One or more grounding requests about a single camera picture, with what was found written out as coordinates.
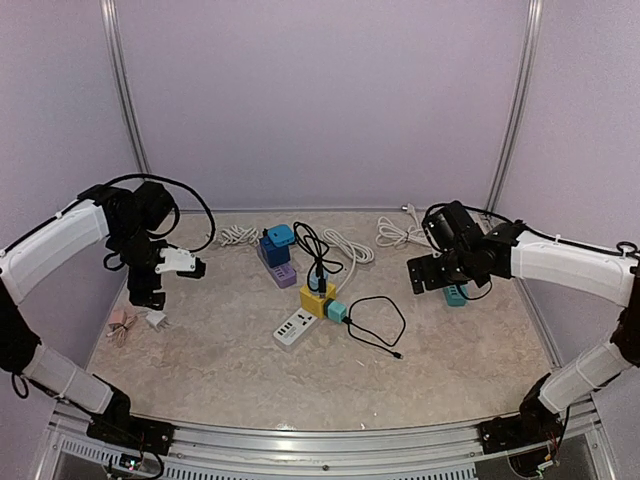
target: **white plug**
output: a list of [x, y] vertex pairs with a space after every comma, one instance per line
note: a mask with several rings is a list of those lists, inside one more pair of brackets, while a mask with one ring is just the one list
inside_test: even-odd
[[169, 326], [167, 316], [162, 312], [151, 310], [147, 312], [147, 316], [145, 318], [147, 323], [151, 325], [156, 332], [159, 332], [160, 329], [164, 329]]

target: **black charging cable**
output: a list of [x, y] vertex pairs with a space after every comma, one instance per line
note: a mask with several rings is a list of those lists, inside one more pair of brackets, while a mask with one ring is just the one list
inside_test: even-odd
[[[384, 338], [382, 338], [380, 335], [378, 335], [375, 332], [372, 332], [371, 330], [368, 330], [364, 327], [361, 327], [360, 325], [357, 325], [356, 323], [354, 323], [353, 321], [353, 307], [355, 307], [357, 304], [362, 303], [362, 302], [367, 302], [369, 300], [386, 300], [388, 301], [391, 305], [393, 305], [393, 308], [396, 309], [396, 312], [398, 312], [398, 316], [400, 317], [400, 320], [402, 320], [402, 330], [400, 330], [400, 333], [398, 334], [398, 336], [396, 337], [396, 339], [393, 342], [387, 342]], [[400, 309], [398, 308], [398, 306], [395, 304], [395, 302], [393, 300], [391, 300], [389, 297], [387, 297], [386, 295], [376, 295], [373, 297], [364, 297], [364, 298], [360, 298], [358, 300], [356, 300], [355, 302], [353, 302], [351, 304], [351, 306], [349, 307], [349, 314], [346, 316], [346, 318], [344, 318], [342, 320], [342, 323], [346, 323], [347, 324], [347, 331], [349, 332], [349, 335], [362, 343], [366, 343], [367, 345], [371, 345], [372, 347], [376, 347], [379, 348], [381, 350], [384, 350], [385, 352], [390, 353], [391, 355], [393, 355], [395, 358], [401, 360], [402, 354], [400, 352], [396, 352], [394, 350], [391, 350], [393, 347], [395, 347], [398, 342], [400, 341], [400, 339], [402, 338], [402, 335], [404, 334], [404, 331], [407, 328], [407, 321], [404, 318], [404, 315], [402, 314], [402, 312], [400, 311]], [[361, 332], [364, 333], [368, 333], [369, 335], [371, 335], [372, 337], [377, 338], [380, 342], [383, 343], [383, 345], [380, 345], [379, 343], [373, 343], [370, 342], [369, 340], [365, 340], [362, 337], [357, 337], [356, 335], [353, 334], [353, 332], [351, 331], [351, 327], [360, 330]]]
[[[317, 292], [320, 296], [327, 293], [327, 281], [324, 278], [324, 271], [335, 275], [344, 269], [344, 264], [337, 260], [327, 260], [325, 256], [329, 253], [329, 245], [318, 237], [313, 228], [303, 222], [294, 222], [293, 233], [296, 244], [307, 255], [313, 257], [313, 263], [307, 272], [307, 288], [311, 292]], [[335, 265], [336, 268], [328, 268], [327, 265]], [[315, 270], [318, 278], [318, 288], [311, 288], [311, 273]]]

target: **lavender backdrop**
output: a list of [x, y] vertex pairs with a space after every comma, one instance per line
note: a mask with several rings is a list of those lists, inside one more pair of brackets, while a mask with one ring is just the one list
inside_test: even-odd
[[[540, 44], [500, 211], [549, 233], [640, 243], [640, 2], [546, 0]], [[610, 334], [618, 309], [530, 282], [566, 362]], [[640, 471], [640, 374], [596, 396], [621, 479]]]
[[[85, 188], [133, 169], [97, 1], [0, 2], [0, 245]], [[122, 283], [88, 249], [32, 292], [22, 312], [84, 364]], [[53, 402], [19, 400], [0, 373], [0, 478], [26, 479]]]
[[214, 208], [481, 204], [527, 5], [119, 2], [151, 167]]

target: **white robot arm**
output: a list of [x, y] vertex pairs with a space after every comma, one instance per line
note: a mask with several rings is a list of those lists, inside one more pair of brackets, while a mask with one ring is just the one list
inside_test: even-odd
[[540, 379], [520, 405], [520, 415], [479, 426], [485, 453], [545, 442], [561, 433], [560, 412], [640, 366], [638, 249], [629, 242], [610, 250], [552, 237], [499, 215], [494, 216], [503, 223], [484, 232], [468, 209], [482, 212], [458, 201], [427, 210], [422, 226], [434, 253], [407, 262], [414, 293], [517, 277], [565, 285], [624, 307], [611, 338]]
[[[130, 401], [123, 392], [42, 343], [18, 309], [51, 272], [103, 239], [107, 239], [106, 246], [113, 252], [105, 258], [105, 267], [128, 267], [127, 287], [134, 305], [163, 308], [165, 294], [159, 291], [162, 273], [175, 271], [191, 278], [205, 274], [205, 264], [194, 253], [162, 240], [168, 232], [153, 233], [171, 211], [176, 215], [171, 230], [179, 220], [177, 206], [162, 184], [147, 181], [133, 192], [113, 186], [117, 181], [140, 176], [143, 175], [127, 175], [92, 187], [54, 217], [0, 250], [0, 368], [12, 373], [14, 388], [19, 376], [92, 415], [97, 421], [90, 427], [90, 435], [135, 448], [140, 447], [138, 439], [145, 438], [150, 444], [146, 445], [148, 451], [166, 453], [170, 441], [160, 445], [158, 438], [168, 437], [168, 424], [131, 417]], [[177, 183], [153, 175], [144, 178]], [[206, 210], [212, 232], [198, 251], [211, 242], [215, 233], [213, 217]], [[119, 257], [121, 263], [109, 267], [107, 262], [113, 257]]]

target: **black mounting plate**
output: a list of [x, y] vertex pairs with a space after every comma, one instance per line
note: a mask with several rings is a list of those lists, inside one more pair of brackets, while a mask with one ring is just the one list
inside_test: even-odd
[[[94, 421], [87, 428], [87, 436], [102, 440], [103, 442], [130, 448], [143, 450], [149, 453], [166, 456], [173, 441], [175, 427], [167, 422], [150, 420], [148, 418], [130, 417], [127, 431], [114, 429], [109, 424]], [[142, 445], [136, 439], [144, 439]]]
[[482, 442], [482, 451], [488, 455], [546, 442], [552, 435], [559, 438], [562, 434], [562, 425], [553, 423], [544, 431], [541, 430], [538, 435], [525, 435], [522, 417], [514, 415], [482, 422], [478, 425], [478, 432]]
[[425, 289], [437, 290], [451, 285], [451, 282], [442, 276], [442, 268], [433, 255], [412, 258], [407, 261], [407, 268], [415, 295], [424, 293]]

